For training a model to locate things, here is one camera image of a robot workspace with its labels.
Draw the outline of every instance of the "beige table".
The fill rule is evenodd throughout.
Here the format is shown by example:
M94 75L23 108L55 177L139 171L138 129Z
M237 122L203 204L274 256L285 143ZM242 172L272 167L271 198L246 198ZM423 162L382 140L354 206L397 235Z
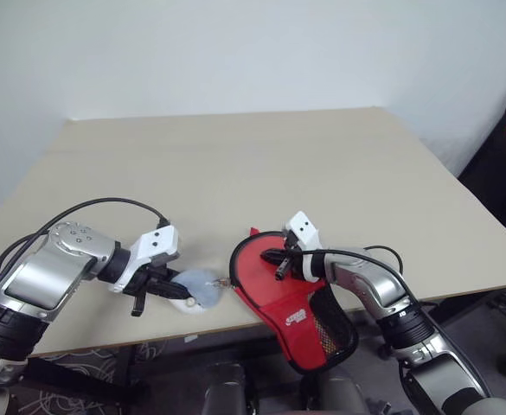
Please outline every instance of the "beige table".
M150 203L172 220L182 256L171 266L179 270L207 267L224 277L250 226L279 229L302 209L327 246L398 250L420 298L506 285L506 230L382 109L68 122L0 208L0 252L61 210L107 195ZM139 208L113 204L71 218L123 244L156 224ZM359 306L336 294L345 309ZM259 321L231 290L201 316L148 296L135 318L132 301L83 283L36 352Z

